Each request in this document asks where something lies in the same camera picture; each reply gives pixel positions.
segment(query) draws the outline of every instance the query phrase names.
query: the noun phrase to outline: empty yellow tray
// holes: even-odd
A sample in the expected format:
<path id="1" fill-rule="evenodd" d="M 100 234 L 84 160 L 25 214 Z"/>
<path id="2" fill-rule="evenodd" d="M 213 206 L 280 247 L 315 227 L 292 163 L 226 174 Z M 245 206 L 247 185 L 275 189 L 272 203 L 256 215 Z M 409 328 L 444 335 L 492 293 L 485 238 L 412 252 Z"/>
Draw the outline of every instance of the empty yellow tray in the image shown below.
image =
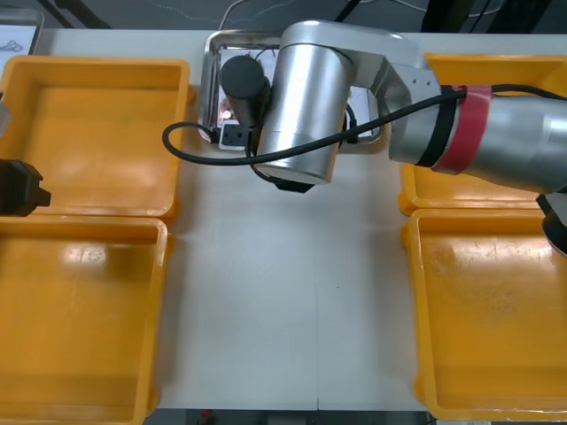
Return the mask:
<path id="1" fill-rule="evenodd" d="M 567 420 L 567 258 L 543 214 L 419 210 L 402 231 L 416 396 L 447 421 Z"/>
<path id="2" fill-rule="evenodd" d="M 18 56 L 1 83 L 14 119 L 0 158 L 42 174 L 51 206 L 36 213 L 173 215 L 179 160 L 161 133 L 185 119 L 188 85 L 181 60 Z"/>
<path id="3" fill-rule="evenodd" d="M 0 219 L 0 422 L 143 423 L 166 250 L 157 219 Z"/>
<path id="4" fill-rule="evenodd" d="M 427 60 L 441 84 L 529 84 L 567 96 L 567 57 L 489 56 L 428 53 Z M 536 194 L 509 189 L 468 175 L 434 173 L 402 166 L 400 209 L 417 208 L 537 209 Z"/>

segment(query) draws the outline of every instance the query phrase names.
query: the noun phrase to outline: black object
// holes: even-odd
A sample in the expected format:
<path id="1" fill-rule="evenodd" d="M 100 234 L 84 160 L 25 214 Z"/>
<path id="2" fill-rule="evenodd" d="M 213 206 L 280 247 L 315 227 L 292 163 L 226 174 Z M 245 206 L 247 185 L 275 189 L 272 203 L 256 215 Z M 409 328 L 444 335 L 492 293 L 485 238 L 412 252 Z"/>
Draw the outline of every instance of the black object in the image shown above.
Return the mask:
<path id="1" fill-rule="evenodd" d="M 39 3 L 53 18 L 55 18 L 57 22 L 63 26 L 63 28 L 74 28 L 73 24 L 61 14 L 58 8 L 55 7 L 50 0 L 37 0 L 37 3 Z"/>
<path id="2" fill-rule="evenodd" d="M 480 20 L 482 19 L 483 16 L 485 16 L 486 10 L 488 9 L 488 5 L 490 4 L 491 0 L 486 0 L 485 1 L 485 5 L 482 7 L 482 11 L 480 11 L 480 13 L 478 14 L 477 18 L 475 19 L 474 23 L 472 24 L 472 27 L 470 27 L 469 30 L 469 34 L 472 33 L 475 28 L 478 25 L 478 22 L 480 22 Z"/>
<path id="3" fill-rule="evenodd" d="M 41 180 L 33 166 L 0 159 L 0 215 L 25 217 L 37 206 L 49 206 L 51 193 L 39 187 Z"/>
<path id="4" fill-rule="evenodd" d="M 110 25 L 95 15 L 82 0 L 55 0 L 55 5 L 60 9 L 70 11 L 86 28 L 112 29 Z"/>
<path id="5" fill-rule="evenodd" d="M 496 13 L 488 33 L 529 34 L 540 21 L 551 0 L 507 0 Z"/>
<path id="6" fill-rule="evenodd" d="M 225 124 L 221 131 L 219 140 L 224 146 L 244 148 L 252 140 L 252 130 L 241 124 Z"/>
<path id="7" fill-rule="evenodd" d="M 441 86 L 441 94 L 446 95 L 454 92 L 449 86 Z M 425 152 L 417 162 L 417 166 L 432 167 L 441 158 L 449 136 L 451 135 L 451 128 L 454 123 L 454 111 L 457 107 L 456 101 L 442 102 L 439 104 L 439 113 L 437 114 L 437 121 L 435 121 L 435 128 L 431 134 L 431 140 L 425 148 Z"/>
<path id="8" fill-rule="evenodd" d="M 557 95 L 556 93 L 552 93 L 550 91 L 540 89 L 533 86 L 528 86 L 524 84 L 496 84 L 492 86 L 493 93 L 501 93 L 507 91 L 515 91 L 518 93 L 529 93 L 531 95 L 545 97 L 548 99 L 556 99 L 556 100 L 563 100 L 567 101 L 567 97 L 563 97 Z M 431 106 L 435 106 L 437 104 L 442 104 L 445 102 L 454 102 L 459 99 L 464 99 L 467 96 L 466 91 L 458 90 L 454 91 L 453 93 L 442 94 L 435 97 L 430 97 L 429 99 L 424 99 L 416 104 L 411 104 L 409 106 L 405 106 L 400 108 L 395 112 L 388 113 L 383 115 L 380 118 L 376 118 L 375 120 L 369 121 L 366 124 L 360 124 L 355 128 L 350 128 L 346 131 L 341 133 L 336 133 L 335 135 L 329 135 L 324 137 L 323 139 L 315 140 L 309 143 L 302 144 L 300 146 L 295 146 L 290 149 L 285 149 L 283 151 L 272 152 L 272 153 L 265 153 L 262 155 L 258 155 L 257 157 L 251 158 L 208 158 L 208 157 L 200 157 L 199 155 L 192 155 L 187 152 L 183 152 L 178 150 L 174 147 L 173 144 L 169 141 L 169 135 L 172 131 L 178 128 L 199 128 L 204 131 L 211 139 L 215 138 L 215 133 L 210 128 L 202 126 L 197 122 L 191 121 L 180 121 L 175 122 L 167 126 L 161 135 L 161 142 L 163 142 L 166 149 L 174 156 L 182 159 L 184 161 L 193 162 L 195 164 L 202 164 L 204 166 L 250 166 L 255 164 L 264 164 L 267 162 L 278 161 L 284 158 L 295 157 L 297 155 L 301 155 L 303 153 L 308 153 L 311 151 L 316 151 L 321 148 L 325 148 L 327 146 L 331 146 L 335 143 L 340 143 L 353 135 L 360 135 L 366 131 L 371 130 L 372 128 L 382 127 L 389 122 L 398 120 L 403 117 L 407 117 L 408 115 L 421 111 L 423 109 L 429 108 Z"/>
<path id="9" fill-rule="evenodd" d="M 567 227 L 561 222 L 557 214 L 551 208 L 545 195 L 539 195 L 536 199 L 538 205 L 546 214 L 543 219 L 543 233 L 546 234 L 548 241 L 563 255 L 567 255 Z"/>
<path id="10" fill-rule="evenodd" d="M 473 4 L 474 0 L 430 0 L 422 33 L 458 33 Z"/>
<path id="11" fill-rule="evenodd" d="M 348 115 L 348 127 L 355 128 L 357 125 L 356 115 L 354 115 L 353 108 L 349 104 L 346 104 L 346 115 Z M 352 137 L 347 138 L 346 142 L 348 144 L 357 144 L 358 136 L 353 135 Z"/>
<path id="12" fill-rule="evenodd" d="M 261 65 L 248 56 L 235 56 L 222 66 L 220 83 L 238 122 L 259 126 L 269 96 L 269 80 Z"/>
<path id="13" fill-rule="evenodd" d="M 358 6 L 358 3 L 360 2 L 361 0 L 349 0 L 343 10 L 340 11 L 338 16 L 335 18 L 335 22 L 342 22 L 343 20 L 345 20 L 345 18 L 351 14 L 351 12 L 356 6 Z"/>

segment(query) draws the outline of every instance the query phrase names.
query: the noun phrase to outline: floor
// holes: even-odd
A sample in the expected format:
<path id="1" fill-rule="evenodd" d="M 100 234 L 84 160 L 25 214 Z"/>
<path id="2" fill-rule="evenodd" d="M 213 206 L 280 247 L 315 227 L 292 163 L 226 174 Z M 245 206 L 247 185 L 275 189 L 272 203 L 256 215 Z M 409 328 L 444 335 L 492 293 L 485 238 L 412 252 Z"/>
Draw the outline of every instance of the floor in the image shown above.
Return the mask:
<path id="1" fill-rule="evenodd" d="M 117 29 L 216 29 L 227 7 L 234 0 L 84 0 L 84 3 L 102 20 Z M 500 0 L 493 0 L 494 7 Z M 417 8 L 424 8 L 427 0 L 406 0 Z M 225 29 L 274 29 L 287 27 L 305 19 L 333 20 L 345 6 L 346 0 L 250 0 L 236 7 L 230 14 Z M 477 0 L 473 12 L 484 2 Z M 36 0 L 0 0 L 0 7 L 40 8 Z M 63 12 L 76 27 L 83 27 L 72 15 Z M 45 27 L 61 27 L 45 14 Z M 482 33 L 490 25 L 493 14 L 485 16 L 476 32 Z M 555 0 L 536 27 L 540 34 L 567 34 L 567 1 Z M 347 23 L 366 27 L 379 27 L 398 32 L 419 32 L 423 12 L 393 0 L 374 0 L 360 4 L 348 17 Z M 472 21 L 463 27 L 468 32 Z M 266 415 L 250 411 L 222 411 L 215 414 L 216 425 L 256 425 L 266 423 Z M 282 416 L 273 423 L 291 423 Z M 424 425 L 424 413 L 378 412 L 319 412 L 312 413 L 313 424 L 338 425 Z M 145 425 L 202 424 L 200 411 L 158 410 Z"/>

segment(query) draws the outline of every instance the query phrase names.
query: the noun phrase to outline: electrical outlet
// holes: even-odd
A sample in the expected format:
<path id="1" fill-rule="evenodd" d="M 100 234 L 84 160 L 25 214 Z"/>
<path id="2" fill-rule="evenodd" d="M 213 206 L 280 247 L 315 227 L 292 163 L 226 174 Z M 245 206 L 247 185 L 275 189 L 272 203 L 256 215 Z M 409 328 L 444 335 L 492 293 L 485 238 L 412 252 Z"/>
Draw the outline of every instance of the electrical outlet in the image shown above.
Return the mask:
<path id="1" fill-rule="evenodd" d="M 243 151 L 250 137 L 250 128 L 236 120 L 226 120 L 222 123 L 219 147 L 226 151 Z"/>

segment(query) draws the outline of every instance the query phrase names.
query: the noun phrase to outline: wire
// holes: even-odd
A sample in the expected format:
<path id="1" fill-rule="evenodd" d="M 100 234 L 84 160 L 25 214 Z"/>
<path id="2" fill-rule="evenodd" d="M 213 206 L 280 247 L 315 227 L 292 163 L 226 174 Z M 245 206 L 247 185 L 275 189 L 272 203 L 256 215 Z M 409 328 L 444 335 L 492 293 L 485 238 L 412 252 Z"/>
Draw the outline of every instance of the wire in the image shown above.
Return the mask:
<path id="1" fill-rule="evenodd" d="M 486 9 L 488 9 L 488 5 L 490 4 L 491 0 L 486 0 L 485 5 L 482 7 L 482 10 L 480 11 L 480 13 L 478 14 L 477 18 L 475 19 L 474 23 L 472 24 L 472 27 L 470 27 L 469 30 L 469 34 L 472 33 L 475 28 L 478 25 L 478 22 L 480 22 L 480 20 L 482 19 L 483 16 L 485 16 L 486 13 Z"/>
<path id="2" fill-rule="evenodd" d="M 351 105 L 349 104 L 346 104 L 346 114 L 348 115 L 348 127 L 355 128 L 357 124 L 356 115 L 354 115 L 353 108 L 351 108 Z M 357 144 L 358 137 L 357 136 L 350 137 L 346 140 L 346 142 L 350 144 Z"/>
<path id="3" fill-rule="evenodd" d="M 244 2 L 247 2 L 248 0 L 236 0 L 236 2 L 234 2 L 233 4 L 231 4 L 227 10 L 224 12 L 224 15 L 222 16 L 221 19 L 221 24 L 219 25 L 219 31 L 222 30 L 222 27 L 224 27 L 224 23 L 227 21 L 227 18 L 229 17 L 229 13 L 230 11 L 232 11 L 232 9 L 234 9 L 236 6 L 238 6 L 239 4 L 242 4 Z"/>
<path id="4" fill-rule="evenodd" d="M 53 18 L 57 20 L 63 28 L 74 28 L 73 24 L 67 20 L 65 16 L 55 7 L 49 0 L 37 0 L 37 3 L 42 6 Z"/>
<path id="5" fill-rule="evenodd" d="M 251 137 L 248 137 L 248 141 L 246 142 L 245 155 L 246 155 L 247 158 L 252 157 L 252 138 Z M 286 180 L 278 179 L 277 177 L 272 177 L 270 175 L 266 175 L 266 174 L 262 173 L 262 171 L 260 171 L 258 168 L 256 168 L 255 165 L 250 164 L 250 168 L 252 169 L 252 171 L 254 171 L 254 174 L 256 174 L 258 177 L 260 177 L 264 182 L 273 183 L 273 184 L 280 184 L 280 183 L 286 182 Z"/>
<path id="6" fill-rule="evenodd" d="M 391 1 L 394 2 L 394 3 L 397 3 L 397 4 L 402 4 L 402 5 L 409 7 L 410 9 L 413 9 L 415 11 L 427 12 L 427 9 L 424 9 L 423 7 L 419 7 L 419 6 L 416 6 L 416 5 L 408 3 L 408 2 L 404 2 L 403 0 L 391 0 Z M 485 12 L 485 16 L 490 15 L 491 13 L 496 13 L 499 10 L 500 10 L 500 7 L 497 7 L 496 9 L 492 9 L 491 11 L 487 11 L 487 12 Z M 480 16 L 480 13 L 472 13 L 472 14 L 469 15 L 469 18 L 476 18 L 478 16 Z"/>
<path id="7" fill-rule="evenodd" d="M 265 47 L 264 49 L 260 50 L 258 53 L 256 53 L 256 56 L 254 57 L 254 60 L 258 60 L 258 58 L 260 57 L 260 55 L 265 52 L 266 50 L 272 50 L 272 55 L 274 55 L 274 58 L 276 57 L 276 53 L 274 52 L 274 49 L 272 49 L 271 47 Z"/>
<path id="8" fill-rule="evenodd" d="M 342 22 L 343 20 L 345 20 L 345 18 L 351 14 L 351 12 L 354 10 L 356 6 L 358 6 L 358 3 L 360 2 L 361 0 L 351 0 L 350 2 L 348 2 L 343 8 L 343 10 L 340 11 L 338 16 L 335 18 L 335 22 Z"/>
<path id="9" fill-rule="evenodd" d="M 522 93 L 529 93 L 539 97 L 546 97 L 555 100 L 567 101 L 567 97 L 559 96 L 556 93 L 552 93 L 544 89 L 539 89 L 532 86 L 525 86 L 523 84 L 498 84 L 492 86 L 492 89 L 493 89 L 493 93 L 516 91 Z M 209 137 L 211 137 L 212 140 L 214 139 L 214 133 L 211 129 L 202 126 L 196 122 L 181 121 L 167 126 L 166 129 L 163 131 L 163 134 L 161 136 L 161 141 L 163 142 L 166 149 L 172 155 L 178 157 L 179 159 L 183 159 L 184 161 L 193 162 L 195 164 L 202 164 L 205 166 L 251 166 L 255 164 L 265 164 L 267 162 L 279 161 L 281 159 L 295 157 L 303 153 L 308 153 L 311 151 L 316 151 L 317 149 L 331 146 L 332 144 L 335 143 L 340 143 L 343 140 L 348 140 L 349 137 L 359 135 L 361 133 L 371 130 L 372 128 L 382 127 L 384 124 L 387 124 L 394 120 L 398 120 L 403 117 L 407 117 L 408 115 L 414 112 L 421 111 L 422 109 L 435 106 L 436 104 L 440 104 L 442 102 L 453 102 L 455 100 L 463 99 L 466 96 L 467 96 L 466 91 L 460 90 L 460 91 L 454 91 L 452 93 L 438 95 L 435 97 L 430 97 L 429 99 L 425 99 L 422 100 L 421 102 L 417 102 L 416 104 L 411 104 L 409 106 L 400 108 L 398 111 L 388 113 L 380 118 L 369 121 L 366 124 L 361 124 L 360 126 L 350 128 L 341 133 L 337 133 L 335 135 L 329 135 L 327 137 L 324 137 L 323 139 L 315 140 L 310 143 L 305 143 L 300 146 L 294 146 L 284 151 L 266 153 L 263 155 L 258 155 L 257 157 L 253 157 L 253 158 L 207 158 L 207 157 L 200 157 L 197 155 L 191 155 L 190 153 L 186 153 L 175 148 L 174 145 L 171 144 L 171 142 L 169 141 L 169 135 L 171 134 L 172 131 L 178 128 L 185 128 L 185 127 L 200 128 L 207 135 L 209 135 Z"/>

